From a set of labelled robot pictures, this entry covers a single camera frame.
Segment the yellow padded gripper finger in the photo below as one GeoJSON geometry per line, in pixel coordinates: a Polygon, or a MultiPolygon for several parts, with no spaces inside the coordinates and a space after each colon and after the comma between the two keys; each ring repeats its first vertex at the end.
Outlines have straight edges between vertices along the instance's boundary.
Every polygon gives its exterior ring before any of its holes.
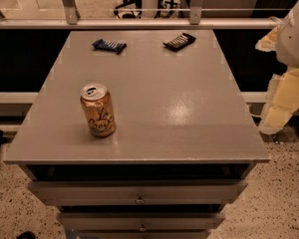
{"type": "Polygon", "coordinates": [[[299,109],[299,27],[277,26],[256,44],[264,52],[275,51],[277,60],[287,66],[282,75],[273,75],[258,126],[264,134],[282,130],[299,109]]]}

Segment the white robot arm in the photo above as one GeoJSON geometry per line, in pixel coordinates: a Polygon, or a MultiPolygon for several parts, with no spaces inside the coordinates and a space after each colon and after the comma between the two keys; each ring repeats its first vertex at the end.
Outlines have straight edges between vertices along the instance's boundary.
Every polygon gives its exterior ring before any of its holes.
{"type": "Polygon", "coordinates": [[[299,0],[279,25],[256,43],[255,49],[275,51],[277,61],[287,66],[282,76],[273,75],[269,81],[258,126],[264,134],[275,134],[299,110],[299,0]]]}

